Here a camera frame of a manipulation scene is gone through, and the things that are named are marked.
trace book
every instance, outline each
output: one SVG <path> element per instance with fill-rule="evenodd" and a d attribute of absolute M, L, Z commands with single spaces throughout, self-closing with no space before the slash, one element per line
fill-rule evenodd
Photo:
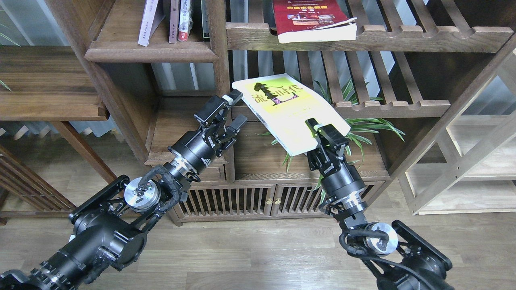
<path fill-rule="evenodd" d="M 336 0 L 273 0 L 280 43 L 355 40 L 356 18 L 348 18 Z"/>
<path fill-rule="evenodd" d="M 180 0 L 171 0 L 170 2 L 170 30 L 168 36 L 169 43 L 178 42 L 179 1 Z"/>
<path fill-rule="evenodd" d="M 209 40 L 209 21 L 208 9 L 206 7 L 206 0 L 201 0 L 201 15 L 202 15 L 202 38 Z"/>
<path fill-rule="evenodd" d="M 138 44 L 148 46 L 151 36 L 156 31 L 159 23 L 165 18 L 162 0 L 146 0 L 141 18 L 140 34 Z"/>
<path fill-rule="evenodd" d="M 190 29 L 192 27 L 192 3 L 191 0 L 181 0 L 180 14 L 179 14 L 179 32 L 178 40 L 187 41 Z"/>
<path fill-rule="evenodd" d="M 332 124 L 343 136 L 349 132 L 323 97 L 288 74 L 239 80 L 232 87 L 242 92 L 242 100 L 291 156 L 317 147 L 307 119 Z"/>

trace yellow book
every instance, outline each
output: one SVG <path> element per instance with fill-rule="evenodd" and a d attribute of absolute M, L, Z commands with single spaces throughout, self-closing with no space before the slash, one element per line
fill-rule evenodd
<path fill-rule="evenodd" d="M 288 74 L 239 80 L 232 86 L 291 156 L 317 147 L 307 119 L 333 124 L 343 136 L 349 132 L 349 125 L 323 97 Z"/>

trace wooden floor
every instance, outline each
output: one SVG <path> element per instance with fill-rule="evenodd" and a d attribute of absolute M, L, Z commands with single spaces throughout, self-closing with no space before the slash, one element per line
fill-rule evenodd
<path fill-rule="evenodd" d="M 65 145 L 48 150 L 61 141 L 32 140 L 45 144 L 38 154 L 8 146 L 13 143 L 6 139 L 0 144 L 17 156 L 25 152 L 20 159 L 79 203 L 105 183 Z M 88 142 L 116 174 L 133 178 L 145 171 L 113 136 Z M 516 213 L 410 216 L 395 182 L 366 214 L 370 221 L 400 219 L 448 255 L 454 268 L 447 281 L 457 290 L 516 288 Z M 0 272 L 28 273 L 71 232 L 64 218 L 10 219 L 0 227 Z M 331 218 L 196 222 L 180 228 L 164 218 L 137 263 L 122 272 L 110 268 L 81 289 L 377 289 L 365 266 L 340 248 L 339 234 Z"/>

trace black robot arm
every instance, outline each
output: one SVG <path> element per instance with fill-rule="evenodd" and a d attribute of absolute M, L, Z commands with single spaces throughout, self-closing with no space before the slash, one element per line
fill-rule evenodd
<path fill-rule="evenodd" d="M 363 261 L 378 289 L 453 290 L 444 281 L 452 263 L 429 242 L 399 220 L 392 225 L 367 222 L 367 204 L 361 198 L 366 186 L 344 155 L 348 140 L 333 125 L 321 126 L 315 119 L 306 123 L 318 141 L 317 148 L 307 153 L 310 170 L 319 170 L 327 195 L 320 208 L 339 222 L 341 246 Z M 403 256 L 401 263 L 382 258 L 394 251 Z"/>
<path fill-rule="evenodd" d="M 228 110 L 241 97 L 239 91 L 212 97 L 195 114 L 199 128 L 169 147 L 173 161 L 132 181 L 122 175 L 99 191 L 70 214 L 74 239 L 28 276 L 19 270 L 1 274 L 0 290 L 75 290 L 109 266 L 121 271 L 135 262 L 147 233 L 168 210 L 186 200 L 191 183 L 200 181 L 199 174 L 236 141 L 247 119 L 239 116 L 229 126 L 225 123 Z M 361 198 L 366 186 L 346 162 L 347 139 L 332 125 L 320 126 L 314 119 L 307 125 L 318 141 L 318 147 L 307 153 L 309 166 L 323 176 L 328 197 L 321 209 L 339 222 L 340 243 L 348 254 L 364 262 L 380 290 L 452 290 L 444 281 L 452 268 L 445 255 L 400 221 L 367 222 L 367 204 Z M 140 214 L 132 222 L 121 219 L 129 209 Z M 405 241 L 398 241 L 398 235 Z M 382 258 L 394 251 L 403 256 L 401 263 Z"/>
<path fill-rule="evenodd" d="M 109 266 L 121 271 L 135 262 L 147 233 L 168 210 L 186 200 L 190 184 L 200 181 L 199 174 L 236 141 L 247 118 L 238 116 L 229 126 L 225 123 L 229 109 L 241 97 L 237 90 L 222 98 L 213 96 L 195 114 L 199 128 L 169 147 L 175 154 L 172 162 L 132 181 L 122 175 L 80 205 L 69 216 L 75 237 L 30 275 L 19 270 L 0 275 L 0 290 L 75 290 Z M 118 197 L 121 191 L 123 198 Z M 128 209 L 140 216 L 126 222 L 121 216 Z"/>

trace wooden slat door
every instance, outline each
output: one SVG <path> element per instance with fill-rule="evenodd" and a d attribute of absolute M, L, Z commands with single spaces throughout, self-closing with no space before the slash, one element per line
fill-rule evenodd
<path fill-rule="evenodd" d="M 76 207 L 45 180 L 0 146 L 1 187 L 40 212 L 71 212 Z"/>
<path fill-rule="evenodd" d="M 194 186 L 174 211 L 179 222 L 239 220 L 270 216 L 275 185 Z"/>
<path fill-rule="evenodd" d="M 374 195 L 382 184 L 383 181 L 365 182 L 362 197 Z M 315 189 L 315 186 L 313 183 L 278 184 L 270 215 L 285 218 L 327 216 L 319 210 L 322 187 Z"/>

